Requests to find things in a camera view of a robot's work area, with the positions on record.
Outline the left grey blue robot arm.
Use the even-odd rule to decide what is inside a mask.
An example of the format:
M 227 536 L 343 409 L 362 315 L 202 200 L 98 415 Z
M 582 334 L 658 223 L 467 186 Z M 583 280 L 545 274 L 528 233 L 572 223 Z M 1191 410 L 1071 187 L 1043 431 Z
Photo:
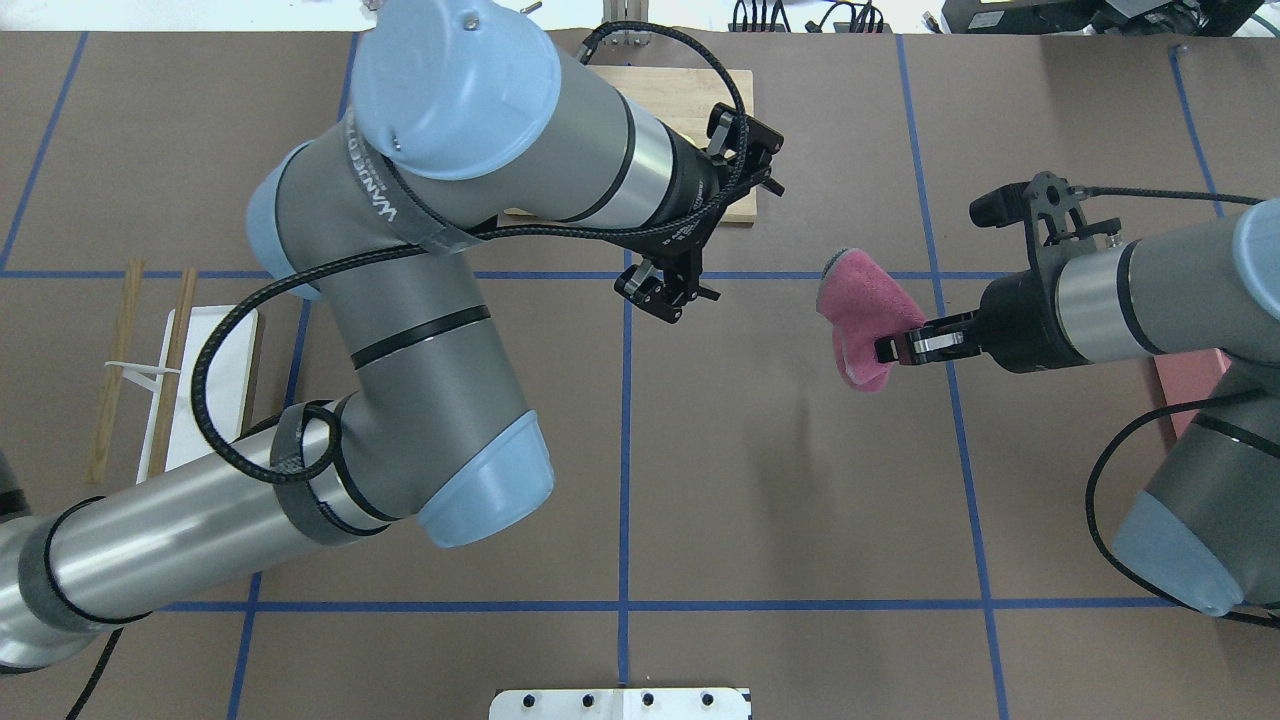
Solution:
M 751 117 L 691 36 L 613 20 L 575 55 L 493 1 L 389 1 L 355 58 L 351 105 L 256 188 L 246 229 L 273 283 L 195 359 L 210 454 L 56 516 L 15 497 L 3 523 L 3 673 L 237 577 L 417 518 L 468 544 L 526 518 L 554 475 L 465 251 L 507 237 L 599 240 L 614 282 L 668 323 L 698 299 L 728 205 L 783 136 Z M 360 388 L 297 404 L 230 442 L 209 407 L 223 342 L 294 288 L 330 307 Z

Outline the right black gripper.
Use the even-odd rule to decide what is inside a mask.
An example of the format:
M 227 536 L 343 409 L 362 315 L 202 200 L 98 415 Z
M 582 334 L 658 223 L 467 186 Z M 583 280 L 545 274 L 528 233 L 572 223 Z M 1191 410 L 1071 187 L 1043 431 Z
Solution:
M 978 336 L 978 342 L 968 336 Z M 1011 373 L 1076 365 L 1044 283 L 1033 270 L 1005 275 L 984 290 L 978 310 L 936 318 L 920 332 L 878 338 L 876 360 L 920 366 L 988 354 Z

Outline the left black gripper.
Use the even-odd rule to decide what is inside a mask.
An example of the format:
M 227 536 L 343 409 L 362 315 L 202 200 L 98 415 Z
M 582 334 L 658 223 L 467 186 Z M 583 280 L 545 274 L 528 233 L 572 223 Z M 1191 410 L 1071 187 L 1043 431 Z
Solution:
M 673 137 L 675 170 L 655 220 L 626 249 L 643 259 L 614 281 L 614 292 L 645 313 L 660 313 L 675 324 L 684 309 L 699 299 L 721 300 L 721 292 L 700 283 L 703 249 L 724 217 L 721 178 L 703 149 Z

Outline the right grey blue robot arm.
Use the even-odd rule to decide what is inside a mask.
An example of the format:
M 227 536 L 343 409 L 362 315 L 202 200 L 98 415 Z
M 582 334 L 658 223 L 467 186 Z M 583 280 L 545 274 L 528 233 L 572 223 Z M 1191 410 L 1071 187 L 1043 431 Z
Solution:
M 977 310 L 876 341 L 902 365 L 986 355 L 1014 373 L 1155 363 L 1164 406 L 1125 425 L 1085 483 L 1085 524 L 1121 575 L 1185 609 L 1277 626 L 1277 201 L 1114 241 L 1070 201 L 1024 210 L 1029 266 L 993 281 Z M 1175 441 L 1111 539 L 1100 478 L 1137 430 L 1170 420 Z

